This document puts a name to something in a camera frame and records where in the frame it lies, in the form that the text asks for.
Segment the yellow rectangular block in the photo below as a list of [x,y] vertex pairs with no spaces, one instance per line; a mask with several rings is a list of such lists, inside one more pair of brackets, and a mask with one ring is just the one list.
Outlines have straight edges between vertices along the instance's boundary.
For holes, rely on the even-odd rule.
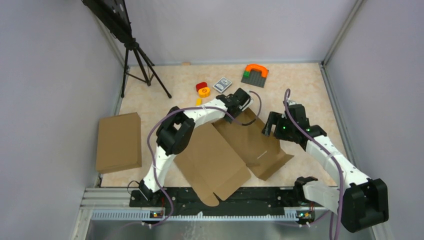
[[196,105],[196,106],[200,106],[201,104],[202,104],[202,99],[201,99],[201,98],[198,98],[198,99],[196,100],[195,105]]

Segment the large cardboard box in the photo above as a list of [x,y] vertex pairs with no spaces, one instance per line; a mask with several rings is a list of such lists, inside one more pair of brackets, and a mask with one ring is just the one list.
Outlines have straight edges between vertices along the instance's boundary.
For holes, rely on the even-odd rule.
[[249,126],[221,119],[193,131],[174,162],[203,204],[218,206],[251,175],[266,181],[293,158],[264,127],[259,118]]

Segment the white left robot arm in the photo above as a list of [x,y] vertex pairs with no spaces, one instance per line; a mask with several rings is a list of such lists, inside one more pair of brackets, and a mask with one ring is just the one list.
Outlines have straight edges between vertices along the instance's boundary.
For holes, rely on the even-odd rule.
[[149,144],[152,164],[147,175],[139,182],[141,200],[149,207],[160,202],[168,169],[177,155],[189,145],[195,128],[224,119],[242,125],[236,118],[254,103],[252,90],[238,88],[235,93],[218,95],[213,100],[193,107],[174,106],[150,130],[147,139],[156,135],[156,149]]

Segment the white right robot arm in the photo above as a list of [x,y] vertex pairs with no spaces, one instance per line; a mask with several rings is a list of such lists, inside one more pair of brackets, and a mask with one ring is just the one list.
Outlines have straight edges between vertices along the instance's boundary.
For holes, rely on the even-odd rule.
[[327,208],[351,233],[389,220],[386,183],[357,169],[319,125],[310,125],[302,104],[290,104],[284,113],[271,111],[262,134],[300,145],[337,184],[330,187],[316,177],[298,177],[293,188],[297,205],[315,202]]

